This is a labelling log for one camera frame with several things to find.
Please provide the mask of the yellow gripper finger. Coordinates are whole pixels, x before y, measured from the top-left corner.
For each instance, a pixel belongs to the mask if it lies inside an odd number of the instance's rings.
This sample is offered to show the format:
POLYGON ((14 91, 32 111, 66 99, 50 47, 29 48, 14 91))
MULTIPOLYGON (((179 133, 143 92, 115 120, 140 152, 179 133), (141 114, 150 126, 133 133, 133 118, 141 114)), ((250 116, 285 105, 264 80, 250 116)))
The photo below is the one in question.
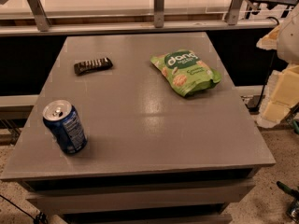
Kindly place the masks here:
POLYGON ((256 47, 259 49, 271 50, 277 48, 278 32, 280 26, 278 25, 272 29, 267 35, 259 39, 256 47))
POLYGON ((261 105, 261 119, 280 123, 299 103, 299 66, 289 64, 279 72, 274 70, 266 85, 261 105))

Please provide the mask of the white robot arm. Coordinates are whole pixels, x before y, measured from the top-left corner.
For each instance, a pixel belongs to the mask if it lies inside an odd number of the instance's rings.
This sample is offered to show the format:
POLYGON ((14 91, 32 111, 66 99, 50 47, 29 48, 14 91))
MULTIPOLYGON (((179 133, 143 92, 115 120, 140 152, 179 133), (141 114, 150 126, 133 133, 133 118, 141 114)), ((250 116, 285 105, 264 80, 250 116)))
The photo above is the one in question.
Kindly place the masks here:
POLYGON ((299 5, 283 23, 261 38, 257 47, 275 49, 278 57, 288 64, 282 72, 273 71, 270 75, 259 108, 258 125, 272 128, 299 103, 299 5))

